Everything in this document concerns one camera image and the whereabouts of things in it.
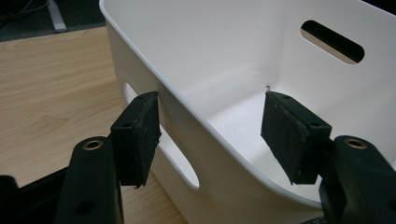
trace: storage bin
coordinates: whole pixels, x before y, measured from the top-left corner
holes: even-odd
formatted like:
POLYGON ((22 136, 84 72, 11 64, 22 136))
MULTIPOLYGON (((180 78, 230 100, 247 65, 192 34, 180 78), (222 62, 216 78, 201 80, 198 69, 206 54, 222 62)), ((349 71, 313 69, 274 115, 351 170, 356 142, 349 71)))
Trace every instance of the storage bin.
POLYGON ((318 184, 291 185, 260 137, 266 86, 330 123, 332 138, 364 138, 396 166, 391 13, 358 0, 101 0, 100 7, 125 102, 160 93, 163 136, 152 170, 190 223, 321 216, 318 184), (357 63, 302 35, 308 21, 351 40, 362 50, 357 63))

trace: wood grain surface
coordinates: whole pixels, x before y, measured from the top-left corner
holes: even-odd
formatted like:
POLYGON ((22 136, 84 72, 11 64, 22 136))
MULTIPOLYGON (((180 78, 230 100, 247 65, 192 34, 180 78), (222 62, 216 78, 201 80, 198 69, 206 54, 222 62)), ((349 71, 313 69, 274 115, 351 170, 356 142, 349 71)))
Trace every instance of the wood grain surface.
MULTIPOLYGON (((0 43, 0 175, 20 187, 107 136, 122 109, 106 28, 0 43)), ((122 197, 125 223, 186 223, 153 174, 122 197)))

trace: white plastic bin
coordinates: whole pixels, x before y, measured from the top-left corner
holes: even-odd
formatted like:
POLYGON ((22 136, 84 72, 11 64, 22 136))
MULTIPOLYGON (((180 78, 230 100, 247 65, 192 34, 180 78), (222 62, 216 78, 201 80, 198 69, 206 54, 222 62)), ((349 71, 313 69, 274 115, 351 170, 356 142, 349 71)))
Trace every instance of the white plastic bin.
POLYGON ((299 223, 318 185, 292 186, 260 137, 266 86, 396 166, 396 17, 359 0, 101 0, 120 89, 160 93, 152 170, 190 223, 299 223), (301 34, 316 21, 359 44, 344 63, 301 34))

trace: wooden table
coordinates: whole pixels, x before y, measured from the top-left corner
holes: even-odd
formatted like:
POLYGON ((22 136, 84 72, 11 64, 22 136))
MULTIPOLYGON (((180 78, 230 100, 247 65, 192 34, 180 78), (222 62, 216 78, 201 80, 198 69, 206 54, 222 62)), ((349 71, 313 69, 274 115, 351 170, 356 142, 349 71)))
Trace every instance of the wooden table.
MULTIPOLYGON (((106 28, 0 43, 0 175, 20 187, 107 136, 122 109, 106 28)), ((153 174, 122 197, 125 223, 186 223, 153 174)))

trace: oval cutout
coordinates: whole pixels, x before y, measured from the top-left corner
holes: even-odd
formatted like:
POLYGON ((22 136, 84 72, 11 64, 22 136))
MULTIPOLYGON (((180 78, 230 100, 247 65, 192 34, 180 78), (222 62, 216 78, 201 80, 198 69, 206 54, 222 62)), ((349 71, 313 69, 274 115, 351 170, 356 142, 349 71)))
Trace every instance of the oval cutout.
MULTIPOLYGON (((129 104, 137 96, 137 93, 132 87, 125 83, 123 85, 123 92, 126 103, 129 104)), ((182 179, 192 188, 198 189, 200 184, 198 176, 192 168, 190 162, 184 156, 183 152, 178 148, 176 143, 172 140, 172 137, 166 132, 163 126, 161 128, 161 138, 159 148, 166 155, 166 158, 171 162, 175 170, 181 175, 182 179)))
POLYGON ((301 35, 344 63, 359 63, 364 57, 362 46, 316 21, 306 21, 301 35))

